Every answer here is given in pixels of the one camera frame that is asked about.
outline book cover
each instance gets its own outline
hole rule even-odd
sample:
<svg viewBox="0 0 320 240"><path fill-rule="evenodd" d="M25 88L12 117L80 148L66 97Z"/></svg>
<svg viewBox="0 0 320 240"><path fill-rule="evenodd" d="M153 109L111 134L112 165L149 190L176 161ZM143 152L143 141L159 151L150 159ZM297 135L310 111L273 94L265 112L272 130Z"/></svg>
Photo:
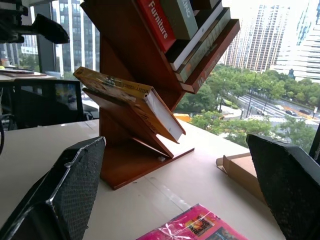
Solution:
<svg viewBox="0 0 320 240"><path fill-rule="evenodd" d="M175 38L190 40L198 30L190 0L160 0L160 3Z"/></svg>
<svg viewBox="0 0 320 240"><path fill-rule="evenodd" d="M202 36L207 32L215 19L223 11L222 2L214 7L212 10L201 10L195 16L196 23L199 30L193 36L191 40L177 40L165 54L167 60L169 61L172 69L177 71L187 56L191 53L197 43L200 41Z"/></svg>
<svg viewBox="0 0 320 240"><path fill-rule="evenodd" d="M160 5L160 0L137 0L160 49L167 52L176 41L174 31Z"/></svg>
<svg viewBox="0 0 320 240"><path fill-rule="evenodd" d="M186 92L193 94L198 92L239 31L239 20L231 19L187 81L180 83Z"/></svg>
<svg viewBox="0 0 320 240"><path fill-rule="evenodd" d="M225 7L175 73L179 81L185 82L188 79L230 19L230 8Z"/></svg>
<svg viewBox="0 0 320 240"><path fill-rule="evenodd" d="M173 133L177 132L177 128L182 134L186 134L173 113L168 109L152 86L108 76L82 66L73 75L89 90L129 104L131 109L155 134L160 134L175 143L178 143L178 137L175 137ZM157 109L152 107L156 106L157 103L165 108L165 115L170 118L171 123L174 122L173 125L175 127L172 127L172 129L166 128L164 123L157 117L159 107Z"/></svg>
<svg viewBox="0 0 320 240"><path fill-rule="evenodd" d="M193 0L192 1L192 8L194 10L208 10L212 9L219 0Z"/></svg>
<svg viewBox="0 0 320 240"><path fill-rule="evenodd" d="M217 215L197 204L137 240L247 240Z"/></svg>

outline white desk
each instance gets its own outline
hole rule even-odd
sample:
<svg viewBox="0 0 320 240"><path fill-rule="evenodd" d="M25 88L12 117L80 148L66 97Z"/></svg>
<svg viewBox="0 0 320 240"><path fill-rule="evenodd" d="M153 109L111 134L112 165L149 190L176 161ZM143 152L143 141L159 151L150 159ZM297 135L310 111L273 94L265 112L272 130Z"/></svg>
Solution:
<svg viewBox="0 0 320 240"><path fill-rule="evenodd" d="M101 181L85 240L134 240L197 203L249 240L284 240L270 210L216 167L248 150L182 123L195 151L116 191ZM62 151L98 135L99 121L6 132L0 156L0 226Z"/></svg>

